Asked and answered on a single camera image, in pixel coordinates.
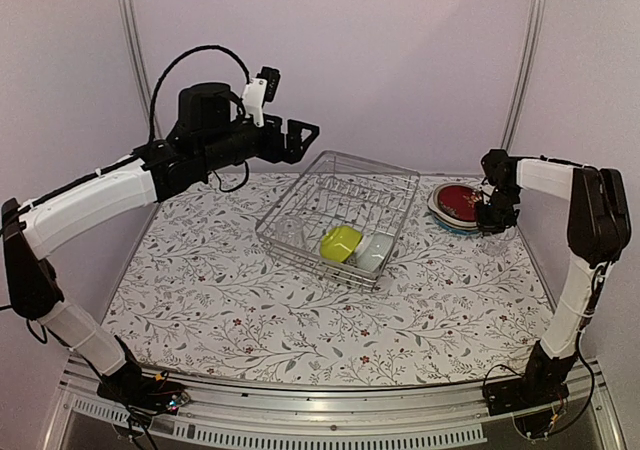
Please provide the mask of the yellow green bowl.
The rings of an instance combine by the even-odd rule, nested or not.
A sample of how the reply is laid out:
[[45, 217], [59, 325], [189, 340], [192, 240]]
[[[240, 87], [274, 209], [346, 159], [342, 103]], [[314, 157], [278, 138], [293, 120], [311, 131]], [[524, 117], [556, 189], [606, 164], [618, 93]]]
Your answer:
[[322, 238], [319, 253], [327, 260], [343, 263], [357, 249], [363, 234], [347, 225], [330, 229]]

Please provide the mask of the dark red black plate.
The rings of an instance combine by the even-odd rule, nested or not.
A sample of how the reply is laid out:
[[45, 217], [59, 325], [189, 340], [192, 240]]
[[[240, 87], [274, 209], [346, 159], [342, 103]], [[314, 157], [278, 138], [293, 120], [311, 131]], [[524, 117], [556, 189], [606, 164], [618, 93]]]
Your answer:
[[478, 189], [464, 184], [444, 184], [437, 187], [434, 194], [438, 207], [446, 215], [476, 223], [475, 205], [483, 202]]

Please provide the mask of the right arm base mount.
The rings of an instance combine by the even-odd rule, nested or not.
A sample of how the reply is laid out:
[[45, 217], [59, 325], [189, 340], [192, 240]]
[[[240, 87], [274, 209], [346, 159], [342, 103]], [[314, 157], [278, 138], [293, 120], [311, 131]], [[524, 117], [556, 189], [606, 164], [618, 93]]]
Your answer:
[[[509, 370], [512, 378], [490, 382], [494, 369]], [[510, 414], [516, 430], [527, 440], [548, 438], [566, 414], [569, 390], [565, 383], [531, 390], [524, 378], [510, 368], [492, 367], [482, 382], [482, 397], [490, 416]]]

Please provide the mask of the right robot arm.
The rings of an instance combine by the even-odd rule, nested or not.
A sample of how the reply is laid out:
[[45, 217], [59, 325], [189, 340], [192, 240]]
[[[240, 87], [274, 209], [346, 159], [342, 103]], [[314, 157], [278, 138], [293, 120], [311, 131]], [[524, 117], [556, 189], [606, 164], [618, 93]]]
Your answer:
[[606, 278], [631, 240], [631, 220], [621, 173], [547, 157], [511, 156], [492, 149], [481, 159], [492, 192], [475, 205], [479, 230], [498, 234], [516, 225], [523, 190], [568, 202], [569, 268], [559, 303], [534, 344], [517, 397], [537, 406], [552, 394], [578, 358], [579, 336], [589, 325]]

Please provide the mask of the blue polka dot plate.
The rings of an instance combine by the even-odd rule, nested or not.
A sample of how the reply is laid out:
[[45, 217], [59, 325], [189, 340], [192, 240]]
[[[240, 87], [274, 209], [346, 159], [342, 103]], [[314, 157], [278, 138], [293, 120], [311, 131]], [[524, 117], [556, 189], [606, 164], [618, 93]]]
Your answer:
[[443, 220], [438, 214], [432, 212], [431, 216], [434, 220], [434, 222], [441, 227], [442, 229], [456, 234], [456, 235], [477, 235], [479, 234], [479, 229], [477, 227], [473, 227], [473, 228], [465, 228], [465, 227], [460, 227], [460, 226], [456, 226], [453, 225], [451, 223], [447, 223], [445, 220]]

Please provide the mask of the clear glass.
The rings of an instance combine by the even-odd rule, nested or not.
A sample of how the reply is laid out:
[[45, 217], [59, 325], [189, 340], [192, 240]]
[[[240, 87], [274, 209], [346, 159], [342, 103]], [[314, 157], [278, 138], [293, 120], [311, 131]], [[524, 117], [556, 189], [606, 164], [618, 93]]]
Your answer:
[[282, 244], [297, 249], [306, 248], [304, 222], [295, 215], [285, 215], [275, 222], [275, 238]]
[[482, 237], [480, 248], [490, 257], [504, 256], [514, 237], [515, 231], [513, 229], [507, 229], [502, 233], [486, 234]]

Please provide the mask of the clear glass front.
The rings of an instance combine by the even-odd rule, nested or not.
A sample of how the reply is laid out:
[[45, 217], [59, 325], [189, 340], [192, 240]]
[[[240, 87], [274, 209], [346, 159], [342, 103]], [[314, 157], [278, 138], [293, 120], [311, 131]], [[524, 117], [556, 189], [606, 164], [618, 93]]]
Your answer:
[[306, 248], [304, 222], [295, 215], [285, 215], [275, 222], [275, 238], [282, 244], [297, 249]]

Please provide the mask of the pale green flower plate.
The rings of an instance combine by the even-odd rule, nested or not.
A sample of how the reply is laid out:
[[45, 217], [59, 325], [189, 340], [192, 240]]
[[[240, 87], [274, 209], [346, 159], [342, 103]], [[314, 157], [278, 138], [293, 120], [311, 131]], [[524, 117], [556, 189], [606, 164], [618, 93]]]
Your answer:
[[438, 214], [443, 220], [447, 223], [451, 223], [456, 226], [465, 227], [465, 228], [473, 228], [477, 227], [477, 224], [474, 221], [466, 222], [463, 220], [459, 220], [457, 218], [446, 215], [437, 205], [436, 197], [434, 193], [431, 193], [427, 203], [428, 209], [436, 214]]

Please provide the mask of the white grey patterned bowl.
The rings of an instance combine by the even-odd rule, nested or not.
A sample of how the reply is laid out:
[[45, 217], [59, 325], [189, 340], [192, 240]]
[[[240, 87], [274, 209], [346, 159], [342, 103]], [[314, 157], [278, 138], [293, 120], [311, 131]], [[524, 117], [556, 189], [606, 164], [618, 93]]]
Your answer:
[[393, 238], [390, 235], [365, 235], [354, 253], [356, 267], [366, 272], [376, 272], [391, 251], [392, 244]]

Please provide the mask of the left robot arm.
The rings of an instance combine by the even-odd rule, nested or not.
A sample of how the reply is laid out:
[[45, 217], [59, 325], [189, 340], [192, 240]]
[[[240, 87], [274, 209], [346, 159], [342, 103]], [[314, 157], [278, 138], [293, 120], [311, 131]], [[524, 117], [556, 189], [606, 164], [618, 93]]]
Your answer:
[[277, 69], [246, 73], [236, 94], [221, 82], [178, 94], [177, 120], [164, 139], [149, 127], [145, 144], [50, 193], [3, 203], [2, 246], [12, 310], [36, 321], [88, 361], [128, 404], [148, 396], [148, 382], [125, 345], [80, 306], [65, 299], [49, 256], [94, 227], [130, 210], [162, 203], [228, 166], [252, 158], [295, 164], [319, 136], [318, 126], [268, 115], [280, 82]]

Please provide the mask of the white ribbed plate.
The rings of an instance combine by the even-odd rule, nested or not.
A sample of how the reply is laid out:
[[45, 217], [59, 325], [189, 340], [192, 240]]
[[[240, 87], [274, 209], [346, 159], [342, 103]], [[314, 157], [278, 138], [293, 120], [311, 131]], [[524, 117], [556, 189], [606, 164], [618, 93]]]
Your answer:
[[429, 195], [427, 206], [441, 221], [463, 229], [475, 229], [475, 206], [481, 195], [475, 188], [460, 183], [437, 186]]

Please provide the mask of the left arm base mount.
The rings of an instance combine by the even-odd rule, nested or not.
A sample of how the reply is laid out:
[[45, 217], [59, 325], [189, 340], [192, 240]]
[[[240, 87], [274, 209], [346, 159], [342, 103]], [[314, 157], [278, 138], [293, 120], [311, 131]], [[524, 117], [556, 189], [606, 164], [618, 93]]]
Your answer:
[[123, 367], [111, 376], [101, 376], [97, 395], [148, 415], [175, 415], [191, 401], [186, 387], [169, 378], [167, 370], [153, 376], [138, 368]]

